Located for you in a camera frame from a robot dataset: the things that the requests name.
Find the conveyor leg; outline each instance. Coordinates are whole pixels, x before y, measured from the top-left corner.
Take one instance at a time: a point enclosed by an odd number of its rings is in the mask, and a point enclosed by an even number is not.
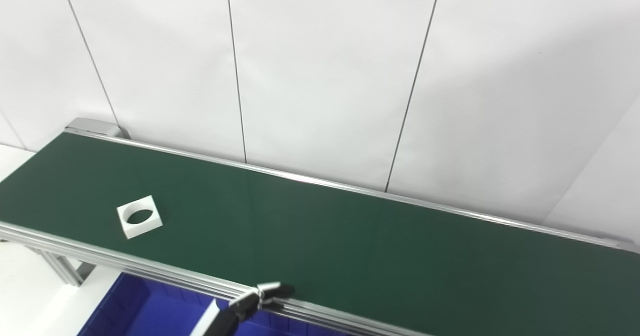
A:
[[[45,250],[37,248],[30,248],[37,254],[40,254],[42,258],[48,263],[49,266],[55,271],[57,276],[64,281],[64,283],[72,286],[80,286],[87,279],[87,276],[93,271],[95,265],[89,263],[82,263],[76,270],[73,268],[69,260],[65,256],[54,254]]]

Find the blue bin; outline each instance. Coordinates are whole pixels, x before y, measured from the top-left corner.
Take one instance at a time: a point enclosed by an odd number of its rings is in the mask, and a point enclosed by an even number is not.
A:
[[[189,336],[213,297],[121,274],[78,336]],[[217,300],[225,309],[228,302]],[[258,311],[235,336],[346,336]]]

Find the white square block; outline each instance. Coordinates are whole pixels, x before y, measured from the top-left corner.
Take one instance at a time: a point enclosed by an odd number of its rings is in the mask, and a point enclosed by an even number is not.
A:
[[[124,234],[128,239],[162,226],[160,213],[158,213],[156,204],[154,204],[154,198],[151,195],[132,201],[128,204],[124,204],[123,206],[118,206],[117,210],[120,224],[122,225],[122,231],[124,231]],[[131,215],[141,210],[151,210],[151,216],[139,224],[130,224],[128,219]]]

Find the green conveyor belt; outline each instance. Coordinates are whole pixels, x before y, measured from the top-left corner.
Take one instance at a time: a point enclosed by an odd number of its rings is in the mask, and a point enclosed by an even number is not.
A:
[[[146,195],[164,225],[127,240]],[[434,336],[640,335],[637,254],[77,134],[0,183],[0,220]]]

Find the white wall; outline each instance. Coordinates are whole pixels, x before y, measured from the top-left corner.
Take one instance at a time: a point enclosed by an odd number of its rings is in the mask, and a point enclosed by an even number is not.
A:
[[[136,140],[640,238],[640,0],[437,0],[423,50],[434,1],[70,0],[83,39],[67,0],[0,0],[0,143],[38,150],[94,117]]]

